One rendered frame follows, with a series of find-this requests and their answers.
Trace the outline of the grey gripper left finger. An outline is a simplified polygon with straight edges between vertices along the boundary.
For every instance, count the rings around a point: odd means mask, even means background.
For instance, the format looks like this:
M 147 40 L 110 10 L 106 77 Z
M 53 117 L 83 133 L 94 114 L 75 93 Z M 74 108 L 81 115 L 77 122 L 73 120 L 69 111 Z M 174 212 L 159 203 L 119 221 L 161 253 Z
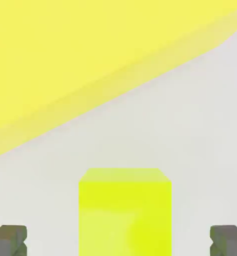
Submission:
M 25 225 L 0 226 L 0 256 L 27 256 Z

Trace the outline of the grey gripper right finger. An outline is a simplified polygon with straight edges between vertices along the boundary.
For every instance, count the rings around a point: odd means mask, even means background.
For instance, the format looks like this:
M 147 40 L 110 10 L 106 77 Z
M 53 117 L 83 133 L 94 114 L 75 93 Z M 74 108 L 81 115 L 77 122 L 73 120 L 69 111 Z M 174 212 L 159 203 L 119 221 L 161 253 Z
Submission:
M 210 256 L 237 256 L 237 226 L 213 225 L 210 227 Z

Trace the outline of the small yellow-green cube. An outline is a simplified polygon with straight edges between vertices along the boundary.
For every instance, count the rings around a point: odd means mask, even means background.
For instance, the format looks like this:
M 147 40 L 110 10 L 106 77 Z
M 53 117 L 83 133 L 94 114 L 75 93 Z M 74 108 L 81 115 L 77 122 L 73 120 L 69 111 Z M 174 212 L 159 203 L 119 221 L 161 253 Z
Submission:
M 172 183 L 157 168 L 90 168 L 78 183 L 78 256 L 172 256 Z

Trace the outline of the large yellow box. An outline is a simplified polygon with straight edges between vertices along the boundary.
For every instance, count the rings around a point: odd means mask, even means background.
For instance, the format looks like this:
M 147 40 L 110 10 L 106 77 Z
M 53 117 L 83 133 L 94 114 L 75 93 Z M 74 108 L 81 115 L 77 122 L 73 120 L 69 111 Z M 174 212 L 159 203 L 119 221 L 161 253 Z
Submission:
M 235 31 L 237 0 L 0 0 L 0 155 Z

